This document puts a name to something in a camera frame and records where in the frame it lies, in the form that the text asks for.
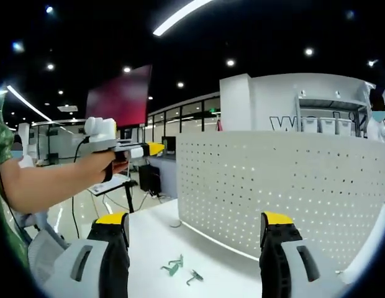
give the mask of black ceiling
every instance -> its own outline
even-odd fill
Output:
[[[88,90],[121,75],[125,65],[153,65],[149,112],[218,91],[219,79],[240,73],[333,73],[377,83],[379,71],[366,63],[379,59],[385,68],[385,2],[213,0],[162,37],[152,34],[190,1],[5,1],[0,84],[12,84],[52,119],[68,119],[83,118]],[[47,5],[54,14],[46,14]],[[24,53],[12,51],[18,40]],[[306,47],[313,57],[304,55]],[[228,58],[235,67],[226,66]],[[46,70],[48,62],[54,71]],[[64,104],[79,112],[61,113]],[[8,94],[5,121],[12,126],[23,117],[43,121]]]

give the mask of display monitor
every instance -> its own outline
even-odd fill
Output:
[[[118,127],[145,124],[151,68],[136,68],[90,90],[86,118],[113,118]]]

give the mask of green camouflage sleeve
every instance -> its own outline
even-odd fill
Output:
[[[2,109],[5,95],[0,96],[0,164],[12,158],[11,146],[13,144],[13,133],[4,123]]]

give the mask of person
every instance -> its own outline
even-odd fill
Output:
[[[4,123],[2,108],[4,96],[0,96],[0,225],[7,247],[18,263],[28,268],[27,245],[7,224],[2,200],[22,214],[34,214],[49,209],[93,184],[103,182],[105,169],[112,163],[113,174],[123,171],[127,163],[114,163],[114,152],[93,153],[76,163],[56,168],[19,166],[12,158],[13,133]]]
[[[369,92],[372,117],[366,127],[368,140],[385,143],[385,105],[381,89],[371,89]]]

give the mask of white table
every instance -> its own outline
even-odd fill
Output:
[[[238,255],[184,225],[177,225],[177,200],[130,215],[129,298],[261,297],[257,261]],[[184,256],[184,267],[170,277],[162,266]],[[204,281],[194,280],[197,271]]]

